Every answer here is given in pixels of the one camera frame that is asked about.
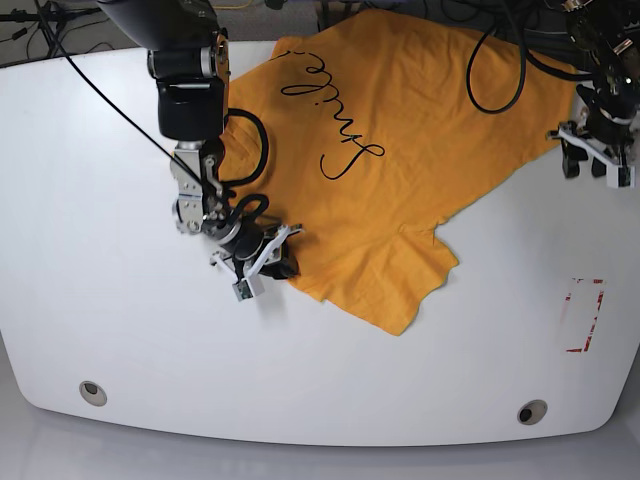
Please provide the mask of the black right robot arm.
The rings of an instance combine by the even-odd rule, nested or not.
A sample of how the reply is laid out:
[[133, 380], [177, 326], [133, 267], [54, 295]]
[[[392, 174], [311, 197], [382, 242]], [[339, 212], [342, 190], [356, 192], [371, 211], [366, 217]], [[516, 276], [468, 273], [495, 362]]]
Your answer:
[[[170, 168], [178, 183], [173, 206], [178, 230], [212, 239], [238, 282], [253, 274], [295, 277], [299, 267], [287, 245], [294, 229], [275, 219], [260, 221], [269, 206], [267, 196], [236, 196], [236, 188], [265, 171], [269, 141], [254, 114], [228, 105], [228, 35], [213, 7], [206, 1], [102, 1], [99, 7], [147, 51], [147, 69], [158, 92], [159, 130], [177, 143]], [[222, 180], [221, 136], [232, 117], [256, 127], [260, 154], [250, 174]]]

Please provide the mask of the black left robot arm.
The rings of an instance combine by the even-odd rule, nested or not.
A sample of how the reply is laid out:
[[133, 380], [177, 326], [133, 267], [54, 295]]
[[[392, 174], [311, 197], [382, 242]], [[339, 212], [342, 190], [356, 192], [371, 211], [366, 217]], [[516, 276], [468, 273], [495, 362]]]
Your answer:
[[611, 188], [635, 186], [634, 132], [639, 114], [639, 22], [637, 1], [552, 1], [564, 13], [572, 43], [588, 53], [594, 65], [576, 93], [584, 103], [579, 120], [561, 122], [547, 132], [562, 147], [562, 170], [567, 179], [591, 162], [591, 174]]

